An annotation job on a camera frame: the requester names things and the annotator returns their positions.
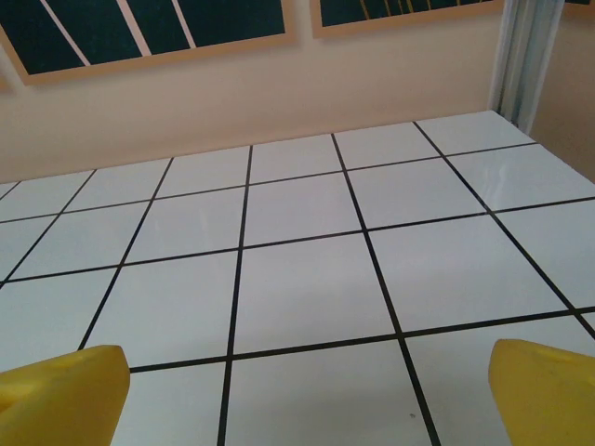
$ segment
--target white glossy surface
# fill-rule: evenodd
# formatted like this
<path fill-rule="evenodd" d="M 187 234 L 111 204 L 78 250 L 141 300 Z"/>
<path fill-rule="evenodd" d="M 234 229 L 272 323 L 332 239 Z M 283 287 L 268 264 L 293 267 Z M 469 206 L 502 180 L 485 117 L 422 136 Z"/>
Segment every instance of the white glossy surface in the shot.
<path fill-rule="evenodd" d="M 153 203 L 128 261 L 237 247 L 244 188 Z"/>
<path fill-rule="evenodd" d="M 0 253 L 2 253 L 0 278 L 2 280 L 19 263 L 53 219 L 53 216 L 46 216 L 0 224 Z"/>
<path fill-rule="evenodd" d="M 258 144 L 252 154 L 250 182 L 341 170 L 330 135 Z"/>
<path fill-rule="evenodd" d="M 100 169 L 67 210 L 148 200 L 155 192 L 167 163 L 168 160 L 159 160 Z"/>
<path fill-rule="evenodd" d="M 250 187 L 245 244 L 359 228 L 343 174 Z"/>
<path fill-rule="evenodd" d="M 244 252 L 235 352 L 394 333 L 364 236 Z"/>
<path fill-rule="evenodd" d="M 57 214 L 90 172 L 22 181 L 0 201 L 0 221 Z"/>
<path fill-rule="evenodd" d="M 595 306 L 595 202 L 498 217 L 576 307 Z"/>
<path fill-rule="evenodd" d="M 411 123 L 351 130 L 336 138 L 348 169 L 438 155 Z"/>
<path fill-rule="evenodd" d="M 5 193 L 12 189 L 15 183 L 5 183 L 0 184 L 0 197 L 2 197 Z"/>
<path fill-rule="evenodd" d="M 112 446 L 217 444 L 225 364 L 132 374 Z"/>
<path fill-rule="evenodd" d="M 418 124 L 445 155 L 533 142 L 495 111 L 428 119 Z"/>
<path fill-rule="evenodd" d="M 119 263 L 146 206 L 138 203 L 62 215 L 14 277 Z"/>
<path fill-rule="evenodd" d="M 492 348 L 502 338 L 595 355 L 595 342 L 572 317 L 408 339 L 443 446 L 510 445 L 487 380 Z"/>
<path fill-rule="evenodd" d="M 211 151 L 174 159 L 158 197 L 243 186 L 248 148 Z"/>
<path fill-rule="evenodd" d="M 595 184 L 543 146 L 471 153 L 450 161 L 493 210 L 595 195 Z"/>
<path fill-rule="evenodd" d="M 226 444 L 429 446 L 430 440 L 399 343 L 390 341 L 237 361 Z"/>
<path fill-rule="evenodd" d="M 368 228 L 482 212 L 443 160 L 350 172 Z"/>
<path fill-rule="evenodd" d="M 405 331 L 566 309 L 489 216 L 371 237 Z"/>
<path fill-rule="evenodd" d="M 0 372 L 75 351 L 113 273 L 5 285 L 0 290 Z"/>
<path fill-rule="evenodd" d="M 236 257 L 124 267 L 87 346 L 122 346 L 131 367 L 225 355 Z"/>

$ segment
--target framed artwork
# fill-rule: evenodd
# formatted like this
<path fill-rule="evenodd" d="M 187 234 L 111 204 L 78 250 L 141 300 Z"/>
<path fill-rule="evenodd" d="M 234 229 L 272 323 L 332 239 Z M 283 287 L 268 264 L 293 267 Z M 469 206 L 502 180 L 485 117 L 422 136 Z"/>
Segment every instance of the framed artwork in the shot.
<path fill-rule="evenodd" d="M 595 0 L 566 0 L 564 16 L 572 19 L 595 19 Z"/>
<path fill-rule="evenodd" d="M 396 26 L 501 11 L 504 0 L 311 0 L 315 37 L 336 37 Z"/>
<path fill-rule="evenodd" d="M 26 85 L 295 41 L 293 0 L 1 0 L 0 43 Z"/>

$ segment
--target black grout line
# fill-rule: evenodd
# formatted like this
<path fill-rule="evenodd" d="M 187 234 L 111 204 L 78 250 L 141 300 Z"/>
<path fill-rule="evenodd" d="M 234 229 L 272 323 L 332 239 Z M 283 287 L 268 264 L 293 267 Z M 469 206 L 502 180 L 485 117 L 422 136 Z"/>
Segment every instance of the black grout line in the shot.
<path fill-rule="evenodd" d="M 595 307 L 586 307 L 580 308 L 580 312 L 589 313 L 595 312 Z M 287 347 L 287 348 L 273 348 L 269 350 L 259 350 L 259 351 L 250 351 L 245 353 L 234 353 L 231 355 L 231 359 L 233 361 L 244 361 L 244 360 L 255 360 L 258 358 L 268 358 L 270 356 L 282 356 L 282 355 L 289 355 L 293 353 L 303 353 L 307 351 L 316 351 L 316 350 L 327 350 L 331 348 L 341 348 L 341 347 L 348 347 L 348 346 L 360 346 L 363 344 L 375 344 L 377 342 L 386 342 L 392 340 L 399 340 L 402 339 L 409 339 L 413 337 L 421 337 L 421 336 L 430 336 L 430 335 L 443 335 L 447 333 L 455 333 L 455 332 L 465 332 L 468 330 L 477 330 L 481 328 L 490 328 L 496 327 L 499 325 L 512 325 L 515 323 L 523 323 L 523 322 L 530 322 L 530 321 L 544 321 L 548 319 L 557 319 L 573 316 L 573 312 L 570 309 L 562 309 L 558 311 L 549 311 L 544 313 L 534 313 L 534 314 L 527 314 L 522 316 L 512 316 L 508 318 L 502 319 L 492 319 L 488 321 L 477 321 L 477 322 L 466 322 L 466 323 L 459 323 L 455 325 L 445 325 L 441 327 L 430 327 L 430 328 L 423 328 L 419 330 L 411 330 L 408 332 L 403 332 L 402 335 L 394 334 L 380 334 L 375 336 L 366 336 L 366 337 L 357 337 L 352 339 L 343 339 L 340 341 L 329 341 L 329 342 L 321 342 L 317 344 L 308 344 L 305 346 L 295 346 L 295 347 Z M 215 356 L 209 358 L 200 358 L 194 360 L 187 360 L 187 361 L 175 361 L 175 362 L 165 362 L 159 364 L 150 364 L 150 365 L 142 365 L 138 367 L 132 367 L 130 369 L 130 373 L 143 373 L 149 372 L 154 370 L 165 370 L 165 369 L 177 369 L 181 367 L 190 367 L 193 365 L 200 365 L 200 364 L 212 364 L 217 362 L 227 362 L 229 356 Z"/>
<path fill-rule="evenodd" d="M 494 211 L 494 214 L 504 214 L 507 212 L 526 211 L 527 209 L 537 209 L 539 207 L 559 206 L 561 204 L 591 202 L 593 200 L 595 200 L 595 197 L 574 198 L 573 200 L 561 200 L 559 202 L 552 202 L 552 203 L 529 204 L 527 206 L 509 207 L 508 209 L 501 209 L 499 211 Z"/>
<path fill-rule="evenodd" d="M 472 153 L 484 153 L 485 151 L 503 151 L 504 149 L 515 149 L 517 147 L 537 146 L 537 145 L 539 145 L 538 142 L 525 142 L 523 144 L 513 144 L 512 146 L 494 147 L 492 149 L 479 149 L 477 151 L 458 151 L 457 153 L 451 153 L 450 155 L 444 155 L 444 156 L 446 156 L 446 158 L 450 158 L 453 156 L 470 155 Z"/>
<path fill-rule="evenodd" d="M 225 374 L 223 376 L 223 391 L 221 393 L 221 411 L 219 413 L 219 426 L 217 445 L 225 445 L 227 434 L 227 415 L 230 406 L 231 367 L 233 366 L 233 346 L 235 344 L 235 324 L 238 317 L 238 301 L 240 298 L 240 281 L 242 278 L 242 258 L 244 256 L 245 221 L 248 213 L 248 192 L 250 191 L 250 171 L 252 169 L 252 153 L 254 146 L 248 152 L 248 166 L 245 169 L 244 206 L 242 208 L 242 222 L 240 224 L 240 237 L 238 241 L 238 256 L 235 265 L 235 280 L 233 283 L 233 299 L 231 301 L 230 334 L 227 342 L 227 358 L 225 360 Z"/>
<path fill-rule="evenodd" d="M 41 235 L 37 238 L 37 240 L 33 243 L 33 245 L 27 250 L 25 255 L 20 258 L 19 263 L 17 263 L 17 265 L 14 266 L 14 268 L 4 278 L 4 281 L 2 283 L 0 283 L 0 289 L 2 289 L 4 284 L 7 283 L 8 280 L 10 280 L 12 275 L 17 271 L 17 269 L 19 269 L 20 265 L 22 265 L 22 263 L 25 261 L 27 256 L 33 251 L 33 249 L 35 249 L 35 246 L 37 246 L 37 244 L 39 244 L 41 242 L 41 239 L 43 239 L 44 236 L 47 234 L 47 232 L 51 229 L 51 227 L 54 226 L 54 223 L 56 223 L 56 221 L 58 221 L 58 218 L 60 218 L 60 216 L 62 215 L 64 210 L 69 206 L 69 204 L 73 202 L 76 195 L 78 195 L 78 193 L 83 189 L 83 187 L 86 185 L 86 183 L 89 182 L 89 179 L 91 179 L 95 175 L 95 172 L 97 172 L 97 170 L 94 170 L 89 174 L 89 176 L 86 178 L 86 180 L 83 181 L 83 184 L 81 184 L 81 186 L 79 186 L 79 188 L 76 190 L 76 192 L 71 197 L 71 199 L 60 209 L 60 211 L 56 214 L 54 219 L 49 223 L 49 225 L 47 225 L 47 227 L 44 229 L 44 231 L 41 233 Z"/>
<path fill-rule="evenodd" d="M 387 165 L 411 164 L 411 163 L 418 163 L 420 161 L 438 160 L 439 158 L 440 158 L 440 156 L 426 156 L 425 158 L 416 158 L 415 160 L 405 160 L 405 161 L 395 161 L 392 163 L 364 165 L 362 167 L 352 167 L 352 168 L 346 169 L 346 170 L 348 172 L 355 172 L 358 170 L 374 169 L 376 167 L 386 167 Z"/>
<path fill-rule="evenodd" d="M 443 221 L 460 220 L 462 218 L 473 218 L 475 216 L 487 216 L 487 212 L 474 212 L 472 214 L 463 214 L 461 216 L 443 216 L 441 218 L 433 218 L 431 220 L 411 221 L 407 223 L 398 223 L 396 225 L 378 226 L 370 228 L 368 232 L 375 232 L 377 230 L 396 230 L 398 228 L 408 228 L 410 226 L 429 225 L 430 223 L 441 223 Z"/>
<path fill-rule="evenodd" d="M 142 224 L 144 223 L 145 219 L 147 218 L 147 215 L 149 214 L 149 211 L 151 210 L 151 206 L 155 199 L 155 196 L 157 195 L 159 188 L 161 188 L 161 185 L 164 182 L 165 176 L 167 175 L 167 171 L 169 170 L 169 167 L 171 166 L 173 161 L 174 161 L 173 158 L 169 159 L 169 163 L 167 164 L 167 167 L 165 168 L 164 173 L 161 175 L 161 179 L 159 180 L 159 183 L 157 184 L 157 187 L 155 188 L 155 192 L 152 194 L 151 200 L 147 204 L 147 208 L 145 209 L 145 212 L 143 213 L 142 217 L 140 218 L 137 228 L 135 229 L 134 234 L 132 235 L 132 238 L 130 239 L 130 242 L 128 243 L 128 246 L 126 247 L 126 250 L 124 251 L 124 254 L 122 255 L 122 260 L 120 261 L 118 267 L 116 268 L 115 273 L 113 274 L 112 280 L 110 281 L 110 284 L 108 285 L 108 289 L 106 290 L 105 295 L 103 295 L 103 298 L 101 299 L 101 302 L 99 303 L 99 306 L 98 306 L 97 310 L 95 311 L 95 314 L 93 315 L 93 319 L 91 319 L 91 323 L 89 324 L 88 328 L 86 329 L 85 335 L 83 336 L 83 339 L 81 340 L 81 344 L 78 346 L 79 350 L 82 350 L 83 348 L 85 348 L 86 342 L 88 341 L 89 337 L 91 336 L 91 332 L 93 331 L 93 328 L 95 328 L 95 324 L 97 323 L 99 315 L 101 314 L 103 307 L 105 307 L 105 303 L 107 302 L 108 297 L 110 296 L 110 293 L 112 292 L 115 282 L 118 280 L 120 271 L 122 271 L 122 266 L 126 262 L 126 258 L 128 257 L 128 254 L 130 253 L 130 250 L 132 249 L 132 245 L 134 244 L 134 241 L 137 239 L 137 236 L 139 235 L 140 228 L 142 227 Z"/>
<path fill-rule="evenodd" d="M 217 362 L 225 362 L 227 356 L 214 356 L 211 358 L 201 358 L 199 360 L 174 361 L 163 362 L 160 364 L 140 365 L 137 367 L 130 367 L 130 373 L 140 374 L 144 372 L 153 372 L 155 370 L 178 369 L 181 367 L 192 367 L 193 365 L 215 364 Z"/>
<path fill-rule="evenodd" d="M 461 175 L 461 173 L 456 169 L 456 167 L 450 162 L 448 158 L 444 156 L 442 151 L 438 148 L 438 146 L 431 140 L 431 138 L 423 131 L 423 129 L 419 126 L 418 123 L 413 122 L 413 124 L 417 127 L 417 129 L 421 132 L 421 134 L 428 140 L 428 142 L 432 145 L 432 147 L 443 157 L 444 161 L 448 164 L 448 166 L 452 169 L 455 175 L 460 179 L 460 181 L 465 185 L 465 187 L 469 190 L 469 192 L 475 197 L 475 199 L 479 202 L 479 204 L 485 209 L 485 211 L 490 215 L 490 217 L 495 221 L 495 223 L 500 227 L 500 229 L 507 235 L 509 240 L 516 246 L 516 248 L 521 252 L 521 254 L 525 257 L 525 259 L 529 262 L 529 264 L 533 267 L 533 269 L 539 274 L 541 279 L 549 286 L 551 291 L 563 302 L 563 304 L 573 313 L 576 317 L 578 322 L 583 326 L 585 330 L 595 339 L 595 330 L 591 327 L 585 318 L 576 310 L 575 306 L 568 300 L 568 298 L 564 295 L 564 293 L 558 288 L 558 286 L 553 282 L 552 279 L 549 278 L 548 274 L 539 267 L 537 262 L 531 257 L 527 250 L 522 247 L 519 241 L 512 235 L 509 229 L 502 223 L 502 221 L 497 217 L 495 212 L 490 209 L 490 207 L 485 203 L 482 197 L 475 191 L 475 189 L 468 183 L 468 181 Z"/>
<path fill-rule="evenodd" d="M 335 150 L 337 151 L 337 157 L 339 163 L 341 164 L 341 169 L 343 170 L 343 175 L 345 176 L 345 181 L 347 183 L 347 187 L 350 191 L 350 196 L 353 201 L 353 207 L 355 208 L 355 213 L 357 214 L 358 220 L 360 221 L 360 225 L 362 227 L 362 232 L 364 233 L 365 244 L 368 247 L 368 251 L 370 253 L 370 258 L 372 260 L 372 264 L 374 266 L 374 270 L 377 275 L 378 283 L 380 285 L 380 289 L 382 290 L 382 295 L 384 296 L 384 301 L 387 306 L 387 310 L 390 314 L 390 319 L 392 320 L 392 325 L 395 330 L 395 334 L 399 338 L 399 345 L 401 347 L 401 352 L 403 353 L 403 359 L 405 361 L 405 365 L 407 367 L 407 372 L 409 373 L 409 379 L 411 380 L 411 384 L 413 386 L 414 391 L 416 392 L 417 404 L 419 404 L 419 409 L 422 413 L 424 418 L 424 423 L 426 424 L 426 429 L 428 430 L 428 435 L 430 437 L 430 441 L 432 446 L 440 446 L 440 439 L 438 438 L 438 432 L 436 431 L 436 426 L 434 425 L 434 421 L 431 418 L 430 407 L 426 402 L 426 397 L 424 396 L 423 389 L 421 388 L 421 384 L 419 383 L 419 378 L 417 377 L 416 368 L 413 364 L 413 360 L 411 359 L 411 354 L 409 353 L 409 348 L 407 347 L 407 343 L 403 338 L 403 330 L 401 328 L 401 324 L 399 324 L 399 319 L 397 318 L 397 313 L 392 305 L 392 300 L 390 299 L 389 288 L 384 280 L 384 276 L 382 275 L 382 270 L 380 268 L 380 264 L 378 262 L 376 251 L 374 250 L 374 245 L 372 244 L 372 239 L 370 238 L 370 234 L 368 233 L 368 229 L 365 225 L 364 215 L 362 214 L 362 209 L 357 201 L 357 197 L 355 195 L 355 190 L 351 185 L 351 180 L 347 168 L 345 167 L 345 162 L 343 161 L 343 156 L 341 155 L 341 150 L 338 147 L 337 139 L 335 138 L 335 134 L 331 134 L 331 138 L 333 139 L 333 144 L 335 145 Z"/>
<path fill-rule="evenodd" d="M 300 175 L 298 177 L 269 179 L 267 181 L 258 181 L 256 183 L 250 183 L 250 186 L 262 186 L 263 184 L 281 183 L 281 182 L 284 182 L 284 181 L 291 181 L 291 180 L 294 180 L 294 179 L 303 179 L 303 178 L 312 178 L 312 177 L 324 177 L 326 175 L 340 174 L 341 172 L 342 171 L 340 171 L 340 170 L 330 170 L 328 172 L 321 172 L 319 174 L 308 174 L 308 175 Z"/>
<path fill-rule="evenodd" d="M 15 183 L 15 185 L 10 188 L 9 190 L 7 190 L 6 192 L 4 192 L 4 194 L 0 197 L 0 200 L 2 200 L 4 197 L 6 197 L 10 192 L 12 192 L 18 185 L 20 184 L 20 181 L 17 181 Z"/>

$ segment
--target diagonal white stripe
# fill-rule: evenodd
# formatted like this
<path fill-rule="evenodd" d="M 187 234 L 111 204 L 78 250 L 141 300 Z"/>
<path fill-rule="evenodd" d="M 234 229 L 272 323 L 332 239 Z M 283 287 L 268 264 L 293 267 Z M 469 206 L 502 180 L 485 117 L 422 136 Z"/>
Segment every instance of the diagonal white stripe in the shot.
<path fill-rule="evenodd" d="M 66 41 L 70 44 L 70 46 L 73 48 L 74 52 L 76 53 L 78 58 L 81 60 L 81 62 L 83 62 L 83 64 L 86 67 L 91 65 L 89 63 L 89 61 L 87 60 L 87 58 L 85 57 L 85 55 L 83 54 L 83 51 L 81 51 L 81 48 L 78 47 L 78 45 L 76 44 L 76 42 L 74 42 L 71 35 L 68 34 L 68 31 L 66 31 L 66 28 L 64 28 L 64 25 L 62 25 L 62 22 L 60 21 L 60 19 L 58 19 L 58 16 L 56 16 L 56 14 L 54 14 L 54 11 L 52 11 L 52 8 L 49 7 L 49 5 L 47 4 L 47 1 L 46 0 L 39 0 L 39 1 L 46 9 L 47 14 L 49 14 L 49 17 L 51 17 L 51 19 L 54 20 L 54 23 L 56 23 L 56 26 L 58 27 L 59 31 L 62 33 L 62 35 L 64 36 Z"/>
<path fill-rule="evenodd" d="M 176 15 L 178 16 L 179 24 L 182 25 L 182 30 L 184 30 L 184 35 L 186 35 L 186 40 L 188 40 L 188 45 L 190 48 L 196 48 L 196 44 L 194 43 L 194 39 L 190 33 L 190 28 L 188 28 L 188 23 L 186 23 L 182 9 L 179 7 L 178 0 L 171 0 L 171 3 L 174 4 L 174 9 L 176 9 Z"/>
<path fill-rule="evenodd" d="M 126 0 L 116 0 L 118 2 L 118 6 L 122 11 L 122 15 L 124 16 L 124 20 L 126 20 L 126 25 L 128 25 L 128 29 L 132 33 L 132 37 L 134 41 L 137 43 L 139 47 L 140 54 L 142 56 L 150 56 L 151 50 L 145 41 L 144 36 L 142 35 L 142 31 L 139 28 L 139 24 L 137 20 L 134 18 L 132 14 L 132 10 L 130 9 L 130 5 Z"/>

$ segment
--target dark green panel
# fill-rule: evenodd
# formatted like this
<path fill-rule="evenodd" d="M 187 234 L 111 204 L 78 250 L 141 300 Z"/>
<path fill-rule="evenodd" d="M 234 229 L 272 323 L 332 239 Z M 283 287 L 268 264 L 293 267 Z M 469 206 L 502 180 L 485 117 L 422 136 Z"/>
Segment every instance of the dark green panel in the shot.
<path fill-rule="evenodd" d="M 115 0 L 47 2 L 91 64 L 140 57 Z"/>
<path fill-rule="evenodd" d="M 480 0 L 460 0 L 461 6 L 480 3 Z M 430 8 L 456 7 L 456 0 L 364 0 L 370 19 L 381 19 L 388 15 L 400 16 Z M 323 26 L 340 25 L 366 20 L 360 0 L 321 0 Z"/>
<path fill-rule="evenodd" d="M 171 0 L 128 0 L 128 5 L 152 54 L 190 47 Z"/>
<path fill-rule="evenodd" d="M 196 46 L 284 33 L 281 0 L 178 0 Z"/>
<path fill-rule="evenodd" d="M 29 74 L 83 66 L 39 0 L 0 0 L 0 24 Z"/>

